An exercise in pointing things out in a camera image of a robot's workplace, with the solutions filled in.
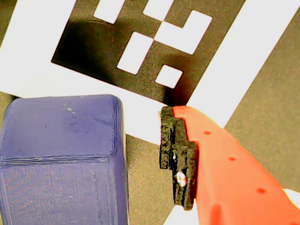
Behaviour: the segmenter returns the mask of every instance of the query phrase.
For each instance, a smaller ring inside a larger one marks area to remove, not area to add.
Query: black rubber pad
[[[161,111],[159,163],[161,169],[172,170],[174,203],[182,205],[184,210],[191,210],[197,189],[198,149],[195,142],[187,140],[184,120],[175,118],[169,106]],[[177,182],[178,172],[186,176],[184,187]]]

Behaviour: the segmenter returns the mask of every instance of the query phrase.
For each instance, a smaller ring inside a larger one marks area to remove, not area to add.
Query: hole
[[[260,193],[260,194],[266,193],[266,190],[263,189],[263,188],[258,188],[256,191],[257,191],[258,193]]]
[[[117,68],[136,75],[152,45],[152,42],[152,38],[138,32],[133,32]]]
[[[100,0],[94,17],[114,24],[122,9],[125,0]]]
[[[192,55],[211,20],[210,16],[193,10],[183,28],[163,21],[157,30],[154,40]]]
[[[143,13],[154,19],[163,21],[174,0],[149,0]]]
[[[175,88],[181,75],[182,71],[167,65],[163,65],[155,82],[169,88]]]
[[[211,132],[210,132],[209,130],[204,130],[203,133],[204,133],[205,135],[210,135],[210,134],[211,134]]]
[[[235,161],[236,160],[236,157],[229,157],[228,158],[230,161]]]

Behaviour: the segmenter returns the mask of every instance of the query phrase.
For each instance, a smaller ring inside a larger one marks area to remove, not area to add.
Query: black square
[[[192,10],[212,17],[193,55],[153,42],[137,75],[117,69],[132,33],[154,38],[161,22],[143,14],[148,0],[126,0],[115,24],[93,16],[99,0],[77,0],[52,62],[167,105],[185,105],[244,0],[175,0],[165,21],[183,27]],[[183,71],[174,89],[155,82],[167,64]]]

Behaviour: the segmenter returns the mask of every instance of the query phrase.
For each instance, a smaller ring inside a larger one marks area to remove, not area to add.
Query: red plastic part
[[[300,225],[281,185],[234,139],[200,111],[173,108],[199,149],[197,210],[201,225]]]

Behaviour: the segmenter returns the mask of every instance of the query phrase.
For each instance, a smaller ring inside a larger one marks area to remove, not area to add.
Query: purple 3d-printed block
[[[0,132],[4,225],[127,225],[122,104],[111,95],[17,99]]]

